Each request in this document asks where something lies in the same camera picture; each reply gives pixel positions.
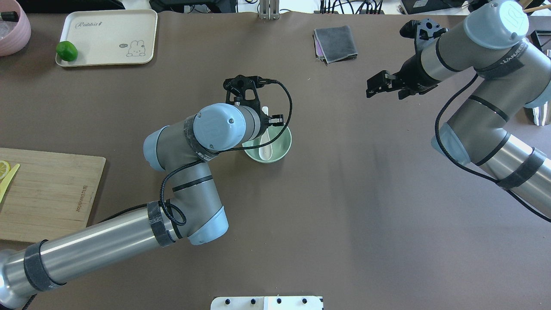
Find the gray cloth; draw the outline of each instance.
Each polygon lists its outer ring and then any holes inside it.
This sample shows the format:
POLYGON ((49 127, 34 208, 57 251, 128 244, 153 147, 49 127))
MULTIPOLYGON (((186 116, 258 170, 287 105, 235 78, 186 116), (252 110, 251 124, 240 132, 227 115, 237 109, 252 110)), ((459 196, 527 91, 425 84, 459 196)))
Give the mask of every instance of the gray cloth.
POLYGON ((314 36, 327 63, 354 59, 358 55, 349 26, 314 29, 314 36))

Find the light blue joint cap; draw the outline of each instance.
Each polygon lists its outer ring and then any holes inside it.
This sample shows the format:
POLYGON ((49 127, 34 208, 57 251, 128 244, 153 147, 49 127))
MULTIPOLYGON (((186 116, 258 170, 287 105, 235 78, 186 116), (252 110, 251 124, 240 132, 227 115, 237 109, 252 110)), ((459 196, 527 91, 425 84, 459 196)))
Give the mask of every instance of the light blue joint cap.
MULTIPOLYGON (((460 164, 466 165, 471 162, 471 158, 469 157, 467 150, 448 123, 444 123, 440 128, 440 140, 446 148, 446 151, 448 151, 451 157, 457 160, 460 164)), ((440 152, 440 154, 444 155, 444 152, 436 141, 436 137, 433 137, 430 144, 435 150, 440 152)))
POLYGON ((463 22, 467 36, 492 50, 514 46, 528 33, 528 16, 512 0, 493 0, 469 14, 463 22))
POLYGON ((145 160, 149 163, 151 168, 161 172, 163 172, 164 169, 161 167, 159 159, 157 158, 157 141, 159 140, 161 132, 167 127, 168 126, 164 126, 163 128, 153 132, 151 135, 147 136, 143 142, 143 156, 145 157, 145 160))
POLYGON ((537 108, 539 106, 544 105, 548 101, 551 101, 551 81, 549 81, 549 84, 547 84, 547 87, 543 90, 543 92, 536 98, 534 101, 529 102, 525 104, 524 106, 526 108, 537 108))
POLYGON ((226 231, 228 231, 228 219, 222 206, 208 222, 187 238, 191 244, 201 245, 221 237, 226 231))
POLYGON ((226 103, 204 107, 193 120, 195 138, 211 151, 223 151, 237 145, 243 139, 246 127, 241 111, 226 103))

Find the lime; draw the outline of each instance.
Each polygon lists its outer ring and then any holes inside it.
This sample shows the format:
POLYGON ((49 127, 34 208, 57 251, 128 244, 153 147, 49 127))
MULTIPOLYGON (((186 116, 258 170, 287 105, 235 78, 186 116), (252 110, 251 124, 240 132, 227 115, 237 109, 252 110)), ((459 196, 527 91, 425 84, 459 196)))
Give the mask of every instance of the lime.
POLYGON ((7 161, 0 161, 0 180, 2 180, 9 172, 9 163, 7 161))
POLYGON ((56 53, 65 61, 74 61, 78 56, 77 48, 69 41, 59 42, 56 46, 56 53))

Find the white floor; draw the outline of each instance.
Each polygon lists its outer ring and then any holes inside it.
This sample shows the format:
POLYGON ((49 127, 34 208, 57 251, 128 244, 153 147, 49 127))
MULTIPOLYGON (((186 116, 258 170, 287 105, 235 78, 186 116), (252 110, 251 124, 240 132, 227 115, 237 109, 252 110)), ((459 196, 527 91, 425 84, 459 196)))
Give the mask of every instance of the white floor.
MULTIPOLYGON (((249 4, 245 0, 237 0, 237 7, 239 9, 239 12, 256 12, 258 7, 258 1, 259 0, 256 0, 255 3, 249 4)), ((148 0, 121 0, 121 2, 125 5, 127 9, 150 8, 148 0)), ((348 5, 347 0, 341 0, 341 2, 343 3, 342 7, 344 10, 344 13, 352 14, 352 10, 348 5)), ((358 10, 358 8, 360 7, 361 2, 351 2, 351 4, 354 9, 354 12, 356 12, 356 10, 358 10)), ((400 14, 400 11, 398 10, 399 5, 400 5, 400 0, 383 0, 382 10, 385 12, 385 14, 400 14)), ((287 9, 287 10, 291 10, 295 12, 303 12, 303 13, 313 13, 314 11, 320 10, 320 0, 280 0, 279 9, 280 10, 287 9)), ((206 7, 196 6, 196 10, 206 12, 206 7)), ((342 13, 339 7, 336 7, 335 11, 338 11, 338 13, 342 13)), ((465 2, 465 5, 461 8, 450 8, 445 10, 427 12, 423 14, 424 15, 468 15, 469 10, 467 9, 467 2, 465 2)), ((533 16, 538 16, 538 15, 550 16, 551 10, 549 9, 540 10, 540 11, 534 12, 532 15, 533 16)))

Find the green lime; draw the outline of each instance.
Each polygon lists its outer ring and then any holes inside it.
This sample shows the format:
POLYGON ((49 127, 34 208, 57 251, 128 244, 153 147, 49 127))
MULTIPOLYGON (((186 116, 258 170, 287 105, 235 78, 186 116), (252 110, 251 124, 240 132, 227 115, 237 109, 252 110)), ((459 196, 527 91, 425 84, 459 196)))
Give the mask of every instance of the green lime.
POLYGON ((59 42, 56 46, 56 53, 65 61, 73 61, 78 56, 77 48, 69 41, 59 42))

